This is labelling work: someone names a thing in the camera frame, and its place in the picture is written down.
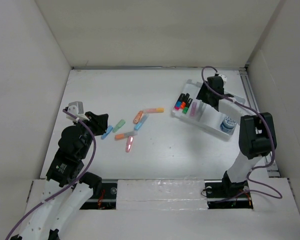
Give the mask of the pastel green long marker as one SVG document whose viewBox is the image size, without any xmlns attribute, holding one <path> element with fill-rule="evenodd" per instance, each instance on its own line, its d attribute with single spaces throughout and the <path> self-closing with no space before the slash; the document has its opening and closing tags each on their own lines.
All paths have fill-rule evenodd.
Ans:
<svg viewBox="0 0 300 240">
<path fill-rule="evenodd" d="M 198 121 L 201 120 L 201 117 L 205 111 L 205 108 L 206 108 L 206 104 L 202 101 L 199 102 L 199 106 L 198 106 L 198 111 L 197 111 L 197 119 Z"/>
</svg>

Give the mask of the pastel purple marker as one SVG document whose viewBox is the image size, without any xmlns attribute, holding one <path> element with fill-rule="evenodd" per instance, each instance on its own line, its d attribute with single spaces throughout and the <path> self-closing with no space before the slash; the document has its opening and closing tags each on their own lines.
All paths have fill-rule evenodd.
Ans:
<svg viewBox="0 0 300 240">
<path fill-rule="evenodd" d="M 191 105 L 191 110 L 190 110 L 190 117 L 194 118 L 197 113 L 197 108 L 198 108 L 198 103 L 194 101 Z"/>
</svg>

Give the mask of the black highlighter orange cap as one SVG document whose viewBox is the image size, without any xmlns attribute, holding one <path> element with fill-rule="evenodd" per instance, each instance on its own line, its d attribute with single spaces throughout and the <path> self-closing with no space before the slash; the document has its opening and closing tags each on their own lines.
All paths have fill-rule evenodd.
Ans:
<svg viewBox="0 0 300 240">
<path fill-rule="evenodd" d="M 181 105 L 180 105 L 180 108 L 181 108 L 181 109 L 184 109 L 184 108 L 186 107 L 186 104 L 187 104 L 187 101 L 188 101 L 189 97 L 190 97 L 189 93 L 186 93 L 186 94 L 184 95 L 184 97 L 183 97 L 183 99 L 182 99 L 182 103 L 181 103 Z"/>
</svg>

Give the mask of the black highlighter green cap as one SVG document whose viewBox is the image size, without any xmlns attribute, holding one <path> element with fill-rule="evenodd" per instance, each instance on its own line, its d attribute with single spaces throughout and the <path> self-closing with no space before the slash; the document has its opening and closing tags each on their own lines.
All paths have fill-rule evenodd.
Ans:
<svg viewBox="0 0 300 240">
<path fill-rule="evenodd" d="M 192 98 L 189 98 L 189 99 L 187 100 L 187 102 L 185 103 L 184 108 L 183 108 L 183 110 L 182 110 L 182 113 L 183 113 L 183 114 L 187 114 L 187 112 L 188 112 L 188 110 L 189 110 L 189 108 L 190 108 L 190 106 L 191 106 L 191 104 L 192 104 L 192 101 L 193 101 Z"/>
</svg>

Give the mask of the black highlighter blue cap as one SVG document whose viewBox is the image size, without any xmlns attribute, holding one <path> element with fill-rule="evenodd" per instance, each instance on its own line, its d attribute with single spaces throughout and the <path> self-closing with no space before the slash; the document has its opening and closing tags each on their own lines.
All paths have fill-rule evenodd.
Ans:
<svg viewBox="0 0 300 240">
<path fill-rule="evenodd" d="M 181 106 L 184 95 L 185 95 L 184 93 L 181 93 L 181 94 L 179 95 L 178 100 L 176 101 L 176 104 L 179 104 L 179 105 Z"/>
</svg>

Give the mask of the blue paint jar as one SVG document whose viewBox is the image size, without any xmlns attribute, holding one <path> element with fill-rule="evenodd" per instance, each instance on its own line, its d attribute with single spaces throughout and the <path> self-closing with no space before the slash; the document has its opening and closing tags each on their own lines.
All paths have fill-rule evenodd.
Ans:
<svg viewBox="0 0 300 240">
<path fill-rule="evenodd" d="M 231 133 L 232 130 L 236 127 L 237 122 L 231 117 L 226 116 L 220 124 L 220 130 L 224 133 Z"/>
</svg>

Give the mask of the clear marker yellow cap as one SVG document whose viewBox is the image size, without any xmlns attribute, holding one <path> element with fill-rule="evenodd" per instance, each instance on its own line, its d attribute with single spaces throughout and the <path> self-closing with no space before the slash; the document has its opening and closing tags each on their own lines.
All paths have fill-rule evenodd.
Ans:
<svg viewBox="0 0 300 240">
<path fill-rule="evenodd" d="M 165 111 L 164 108 L 145 108 L 143 109 L 143 113 L 145 114 L 156 114 L 156 113 L 163 113 Z"/>
</svg>

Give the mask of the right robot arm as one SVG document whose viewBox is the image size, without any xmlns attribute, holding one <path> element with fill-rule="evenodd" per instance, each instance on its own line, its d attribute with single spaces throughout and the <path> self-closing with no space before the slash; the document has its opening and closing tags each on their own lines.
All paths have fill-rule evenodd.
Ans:
<svg viewBox="0 0 300 240">
<path fill-rule="evenodd" d="M 257 163 L 263 157 L 274 154 L 277 147 L 273 116 L 269 112 L 257 112 L 225 93 L 224 80 L 219 74 L 203 80 L 196 98 L 239 125 L 239 154 L 224 173 L 221 184 L 211 193 L 223 202 L 249 193 L 252 171 L 258 169 Z"/>
</svg>

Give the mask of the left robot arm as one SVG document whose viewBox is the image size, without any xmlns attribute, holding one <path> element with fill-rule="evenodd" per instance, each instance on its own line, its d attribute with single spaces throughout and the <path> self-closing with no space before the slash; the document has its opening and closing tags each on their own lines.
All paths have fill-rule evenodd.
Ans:
<svg viewBox="0 0 300 240">
<path fill-rule="evenodd" d="M 63 112 L 73 124 L 61 132 L 40 202 L 15 225 L 17 228 L 30 216 L 26 227 L 17 235 L 9 233 L 8 240 L 60 240 L 82 205 L 101 194 L 102 178 L 88 172 L 90 165 L 83 160 L 90 148 L 96 152 L 96 137 L 106 133 L 109 116 L 90 111 L 72 114 L 69 107 Z"/>
</svg>

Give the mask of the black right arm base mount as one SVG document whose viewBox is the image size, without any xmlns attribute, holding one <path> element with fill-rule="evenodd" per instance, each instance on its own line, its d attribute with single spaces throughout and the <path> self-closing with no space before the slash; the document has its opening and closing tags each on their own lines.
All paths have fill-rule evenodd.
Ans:
<svg viewBox="0 0 300 240">
<path fill-rule="evenodd" d="M 253 209 L 251 194 L 245 192 L 248 182 L 226 184 L 221 180 L 205 180 L 201 195 L 209 210 Z"/>
</svg>

